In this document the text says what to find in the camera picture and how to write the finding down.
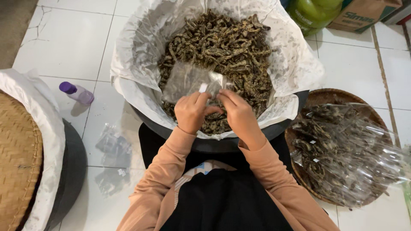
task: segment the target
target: person's left hand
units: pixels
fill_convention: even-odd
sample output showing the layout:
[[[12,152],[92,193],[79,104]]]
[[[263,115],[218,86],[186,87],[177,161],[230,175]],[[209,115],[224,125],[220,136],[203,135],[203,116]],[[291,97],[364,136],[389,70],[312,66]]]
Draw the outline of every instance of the person's left hand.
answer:
[[[183,96],[174,107],[178,127],[186,133],[195,135],[201,128],[206,115],[218,112],[223,114],[223,109],[217,106],[206,106],[211,94],[194,92],[189,96]]]

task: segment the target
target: dried mushroom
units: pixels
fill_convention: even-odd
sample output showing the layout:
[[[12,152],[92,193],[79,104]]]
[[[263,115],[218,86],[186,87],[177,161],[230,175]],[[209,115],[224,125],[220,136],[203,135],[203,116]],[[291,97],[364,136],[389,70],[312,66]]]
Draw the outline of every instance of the dried mushroom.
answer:
[[[316,193],[339,205],[361,207],[409,172],[407,156],[392,145],[391,133],[353,105],[307,106],[292,128],[297,150],[291,156],[305,172],[300,175]]]
[[[176,61],[223,74],[232,90],[243,97],[259,117],[267,108],[272,90],[267,74],[267,57],[273,50],[265,43],[266,31],[257,15],[236,21],[208,10],[197,19],[186,19],[184,32],[175,34],[158,61],[163,91]],[[175,119],[174,104],[165,102],[164,111]],[[226,115],[212,114],[200,129],[205,134],[231,131]]]

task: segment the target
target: white paper liner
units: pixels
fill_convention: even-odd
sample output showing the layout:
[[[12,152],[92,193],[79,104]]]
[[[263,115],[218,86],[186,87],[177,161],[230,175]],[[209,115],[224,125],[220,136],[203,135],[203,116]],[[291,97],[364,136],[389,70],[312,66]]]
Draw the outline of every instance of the white paper liner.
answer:
[[[116,40],[111,62],[111,82],[116,90],[152,121],[173,129],[177,124],[161,108],[161,90],[157,61],[164,54],[171,36],[185,25],[184,18],[195,18],[208,8],[240,20],[257,14],[261,23],[270,26],[266,42],[275,50],[267,72],[273,89],[269,107],[258,118],[260,128],[294,119],[298,98],[293,93],[317,89],[324,84],[325,70],[313,56],[300,28],[288,16],[278,0],[151,0],[146,8],[130,16]],[[231,132],[202,139],[236,137]]]

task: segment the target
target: woven bamboo tray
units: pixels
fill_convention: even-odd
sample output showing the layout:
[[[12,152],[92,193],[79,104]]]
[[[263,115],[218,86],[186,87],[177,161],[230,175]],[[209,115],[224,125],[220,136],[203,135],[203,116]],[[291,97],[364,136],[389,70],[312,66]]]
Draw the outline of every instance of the woven bamboo tray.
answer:
[[[0,90],[0,231],[19,226],[40,174],[42,149],[32,116]]]
[[[305,105],[310,106],[310,105],[316,105],[316,104],[341,104],[341,103],[348,103],[348,102],[353,102],[353,103],[360,103],[360,104],[367,104],[364,100],[362,100],[360,97],[355,96],[351,93],[348,93],[343,90],[338,90],[334,88],[323,88],[323,89],[318,89],[311,91],[308,95],[308,99]],[[375,123],[386,127],[384,121],[381,119],[381,117],[378,115],[378,113],[372,108],[372,107],[364,107],[361,109],[361,113],[363,115],[366,115],[370,118],[370,120],[374,121]],[[285,139],[287,141],[288,148],[290,152],[293,152],[296,150],[296,148],[292,145],[292,141],[297,137],[296,133],[294,130],[292,130],[291,127],[287,128],[285,131]],[[297,164],[294,164],[294,161],[291,160],[291,165],[294,170],[294,177],[297,179],[297,181],[304,186],[309,192],[311,192],[313,195],[315,195],[318,199],[341,206],[338,203],[335,203],[318,193],[316,193],[313,189],[311,189],[309,179],[305,171],[302,169]],[[377,197],[370,197],[367,200],[364,201],[363,206],[373,202],[376,200],[380,195]]]

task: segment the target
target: clear plastic bottle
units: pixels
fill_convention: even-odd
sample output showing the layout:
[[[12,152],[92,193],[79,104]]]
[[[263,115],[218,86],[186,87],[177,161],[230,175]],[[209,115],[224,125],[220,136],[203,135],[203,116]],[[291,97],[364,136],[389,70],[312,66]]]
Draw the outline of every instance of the clear plastic bottle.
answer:
[[[91,104],[94,100],[94,95],[82,86],[74,85],[69,82],[60,83],[59,89],[66,93],[69,98],[72,98],[82,104]]]

